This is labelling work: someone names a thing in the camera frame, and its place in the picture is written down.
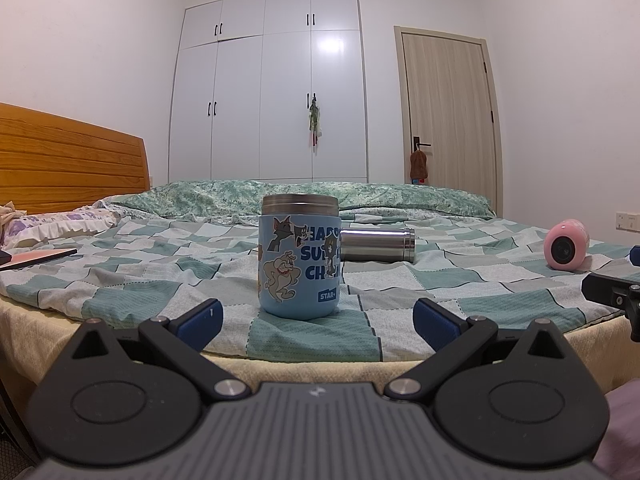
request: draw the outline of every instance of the cartoon cat graphic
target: cartoon cat graphic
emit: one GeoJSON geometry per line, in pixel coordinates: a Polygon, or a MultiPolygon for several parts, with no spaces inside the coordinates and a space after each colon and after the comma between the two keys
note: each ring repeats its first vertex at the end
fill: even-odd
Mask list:
{"type": "Polygon", "coordinates": [[[294,225],[293,226],[293,232],[294,232],[294,236],[296,238],[296,247],[297,248],[300,247],[301,245],[303,245],[308,240],[309,235],[311,234],[306,225],[303,225],[303,226],[294,225]]]}
{"type": "Polygon", "coordinates": [[[292,251],[286,251],[282,256],[277,257],[272,262],[265,262],[263,269],[267,275],[267,283],[264,284],[273,299],[278,303],[283,300],[290,300],[296,295],[295,290],[287,287],[298,282],[300,274],[299,268],[293,266],[296,257],[292,251]]]}
{"type": "Polygon", "coordinates": [[[334,266],[334,257],[338,253],[337,245],[338,238],[333,233],[325,237],[324,244],[322,244],[322,249],[324,250],[325,257],[324,264],[326,266],[326,275],[330,278],[334,278],[335,273],[337,272],[337,269],[334,266]]]}
{"type": "Polygon", "coordinates": [[[269,243],[269,247],[267,247],[268,251],[279,251],[280,250],[280,242],[290,236],[293,236],[293,231],[291,230],[291,216],[287,216],[282,222],[280,222],[277,218],[273,219],[273,234],[276,237],[271,240],[269,243]]]}

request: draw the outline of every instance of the pink notebook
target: pink notebook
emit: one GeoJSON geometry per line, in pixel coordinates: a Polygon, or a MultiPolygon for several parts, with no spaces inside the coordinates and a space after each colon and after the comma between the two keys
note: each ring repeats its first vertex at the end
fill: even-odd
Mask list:
{"type": "Polygon", "coordinates": [[[32,265],[43,264],[64,256],[76,254],[77,249],[36,249],[25,253],[14,254],[11,261],[0,265],[0,270],[18,270],[32,265]]]}

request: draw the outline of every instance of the blue gripper pad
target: blue gripper pad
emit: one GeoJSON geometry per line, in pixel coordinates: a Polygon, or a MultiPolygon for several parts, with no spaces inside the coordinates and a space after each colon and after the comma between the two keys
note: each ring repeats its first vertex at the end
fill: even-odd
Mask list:
{"type": "Polygon", "coordinates": [[[629,259],[631,263],[636,267],[640,267],[640,245],[636,245],[629,253],[629,259]]]}
{"type": "Polygon", "coordinates": [[[169,323],[169,331],[200,352],[222,328],[222,303],[206,300],[169,323]]]}
{"type": "Polygon", "coordinates": [[[431,300],[421,298],[414,305],[414,330],[436,352],[459,337],[466,321],[431,300]]]}

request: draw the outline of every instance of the stainless steel thermos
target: stainless steel thermos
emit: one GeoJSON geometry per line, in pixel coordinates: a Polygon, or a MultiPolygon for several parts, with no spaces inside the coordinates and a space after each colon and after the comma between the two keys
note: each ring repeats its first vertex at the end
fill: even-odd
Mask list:
{"type": "Polygon", "coordinates": [[[345,227],[340,231],[340,259],[344,262],[414,262],[413,229],[345,227]]]}

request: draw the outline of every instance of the bed frame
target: bed frame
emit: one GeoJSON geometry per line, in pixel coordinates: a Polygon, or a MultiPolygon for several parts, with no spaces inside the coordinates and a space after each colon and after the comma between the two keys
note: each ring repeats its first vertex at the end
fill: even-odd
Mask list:
{"type": "Polygon", "coordinates": [[[73,119],[0,104],[0,205],[70,211],[149,190],[145,143],[73,119]]]}

